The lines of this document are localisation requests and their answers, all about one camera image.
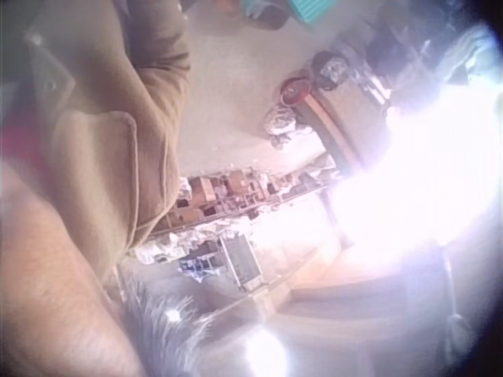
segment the skin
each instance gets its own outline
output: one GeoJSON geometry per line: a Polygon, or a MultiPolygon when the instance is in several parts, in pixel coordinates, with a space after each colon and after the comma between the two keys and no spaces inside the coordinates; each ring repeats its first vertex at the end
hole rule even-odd
{"type": "Polygon", "coordinates": [[[7,163],[0,203],[2,364],[29,376],[145,375],[59,214],[7,163]]]}

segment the jacket sleeve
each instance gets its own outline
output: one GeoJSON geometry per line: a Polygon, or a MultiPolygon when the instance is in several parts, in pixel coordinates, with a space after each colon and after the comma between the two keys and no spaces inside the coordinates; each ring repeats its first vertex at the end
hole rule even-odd
{"type": "MultiPolygon", "coordinates": [[[[178,0],[127,0],[130,58],[161,112],[178,124],[188,86],[189,51],[178,0]]],[[[172,131],[178,135],[178,128],[172,131]]]]}

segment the jacket pocket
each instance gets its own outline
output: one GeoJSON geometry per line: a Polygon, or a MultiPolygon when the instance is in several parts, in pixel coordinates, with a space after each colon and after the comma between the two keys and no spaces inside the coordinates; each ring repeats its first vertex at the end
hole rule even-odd
{"type": "Polygon", "coordinates": [[[57,208],[103,278],[129,248],[138,220],[136,122],[125,112],[66,111],[47,146],[57,208]]]}

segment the blue item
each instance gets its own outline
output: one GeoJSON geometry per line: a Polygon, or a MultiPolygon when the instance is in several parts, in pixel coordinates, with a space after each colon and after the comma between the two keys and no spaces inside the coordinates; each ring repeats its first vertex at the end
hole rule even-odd
{"type": "Polygon", "coordinates": [[[323,16],[336,0],[289,0],[297,18],[312,24],[323,16]]]}

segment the bright light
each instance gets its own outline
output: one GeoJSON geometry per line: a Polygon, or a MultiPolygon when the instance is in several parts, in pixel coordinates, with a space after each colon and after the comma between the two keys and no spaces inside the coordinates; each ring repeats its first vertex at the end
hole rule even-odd
{"type": "Polygon", "coordinates": [[[180,312],[177,310],[168,310],[166,312],[166,317],[170,322],[180,322],[180,320],[182,320],[180,312]]]}
{"type": "Polygon", "coordinates": [[[448,86],[420,114],[392,112],[384,160],[334,193],[348,236],[376,252],[448,243],[486,210],[501,173],[494,99],[483,87],[448,86]]]}
{"type": "Polygon", "coordinates": [[[248,341],[248,360],[257,377],[285,377],[285,349],[273,335],[261,330],[248,341]]]}

